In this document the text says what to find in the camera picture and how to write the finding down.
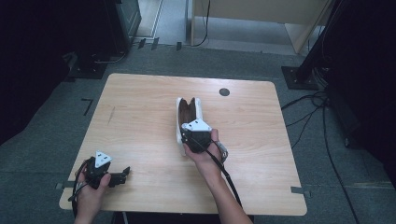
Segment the wooden desk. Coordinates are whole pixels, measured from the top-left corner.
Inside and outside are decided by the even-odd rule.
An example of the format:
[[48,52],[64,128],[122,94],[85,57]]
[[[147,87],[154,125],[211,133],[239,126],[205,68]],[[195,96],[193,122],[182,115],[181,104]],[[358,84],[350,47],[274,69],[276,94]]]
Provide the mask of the wooden desk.
[[[206,17],[208,2],[192,0],[192,45],[195,17]],[[327,20],[331,6],[332,0],[216,0],[210,3],[209,17],[285,23],[291,44],[299,53],[315,28],[323,23],[321,20]]]
[[[229,96],[219,89],[227,88]],[[131,166],[124,185],[109,189],[103,209],[217,213],[193,161],[176,139],[177,97],[202,101],[204,120],[219,129],[229,150],[230,173],[249,215],[306,213],[275,86],[271,82],[113,74],[108,78],[69,180],[83,160],[101,150],[113,157],[109,172]],[[63,209],[72,189],[60,200]]]

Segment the gray carpet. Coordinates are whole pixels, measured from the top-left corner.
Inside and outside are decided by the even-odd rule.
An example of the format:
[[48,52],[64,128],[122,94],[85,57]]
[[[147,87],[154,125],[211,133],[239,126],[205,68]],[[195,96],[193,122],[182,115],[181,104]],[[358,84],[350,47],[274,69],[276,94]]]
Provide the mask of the gray carpet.
[[[133,47],[119,63],[110,64],[101,80],[63,82],[35,114],[28,127],[0,146],[0,223],[72,223],[62,210],[62,192],[55,184],[66,180],[88,129],[106,79],[111,73],[180,77],[215,77],[272,81],[281,105],[313,91],[288,90],[280,66],[299,66],[298,56],[150,45]],[[89,102],[93,104],[84,116]],[[284,111],[286,123],[311,112],[309,100]],[[346,196],[332,169],[323,138],[321,110],[314,114],[293,149],[305,191],[308,212],[303,217],[257,216],[255,223],[354,223]],[[396,192],[382,164],[367,151],[347,149],[334,113],[326,109],[330,152],[346,186],[360,223],[394,223]],[[304,123],[288,128],[290,142],[298,139]],[[109,223],[102,212],[96,223]]]

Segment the tabletop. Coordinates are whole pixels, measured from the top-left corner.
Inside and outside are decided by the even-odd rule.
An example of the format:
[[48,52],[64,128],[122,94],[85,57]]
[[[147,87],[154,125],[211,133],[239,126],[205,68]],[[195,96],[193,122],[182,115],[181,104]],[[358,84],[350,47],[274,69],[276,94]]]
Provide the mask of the tabletop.
[[[222,96],[220,89],[230,94]],[[190,159],[180,155],[177,97],[201,99],[203,119],[227,147],[225,169],[249,215],[303,216],[304,195],[272,82],[133,74],[109,76],[68,179],[96,150],[113,158],[109,172],[131,166],[126,183],[106,192],[102,209],[217,213]],[[63,209],[71,209],[64,189]]]

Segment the black circle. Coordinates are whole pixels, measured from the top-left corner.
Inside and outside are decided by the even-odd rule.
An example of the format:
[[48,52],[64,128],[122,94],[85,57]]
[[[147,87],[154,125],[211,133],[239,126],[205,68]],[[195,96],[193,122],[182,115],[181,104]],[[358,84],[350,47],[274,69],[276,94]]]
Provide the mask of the black circle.
[[221,88],[221,89],[219,90],[219,93],[220,93],[220,95],[222,95],[222,96],[228,96],[228,95],[230,95],[230,91],[229,91],[228,89],[226,89],[226,88]]

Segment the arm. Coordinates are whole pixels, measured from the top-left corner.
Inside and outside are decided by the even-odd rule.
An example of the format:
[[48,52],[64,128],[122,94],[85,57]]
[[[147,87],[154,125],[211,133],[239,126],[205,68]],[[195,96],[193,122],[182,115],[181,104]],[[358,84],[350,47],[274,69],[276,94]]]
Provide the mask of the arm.
[[[75,219],[75,224],[93,223],[95,216],[99,213],[102,206],[103,198],[105,196],[110,179],[111,175],[106,174],[102,177],[98,189],[93,189],[89,185],[81,189],[77,196],[78,212]],[[85,181],[84,172],[82,172],[78,177],[78,182],[83,181]]]
[[[213,129],[211,137],[212,140],[219,141],[218,130]],[[225,180],[221,176],[219,167],[213,162],[212,158],[210,158],[206,152],[200,154],[191,152],[187,145],[184,145],[184,149],[186,150],[186,155],[195,162],[199,173],[205,179],[205,182],[215,199],[221,223],[251,223],[251,220],[248,218],[245,211],[234,198]],[[219,160],[219,149],[214,143],[210,144],[208,150]]]

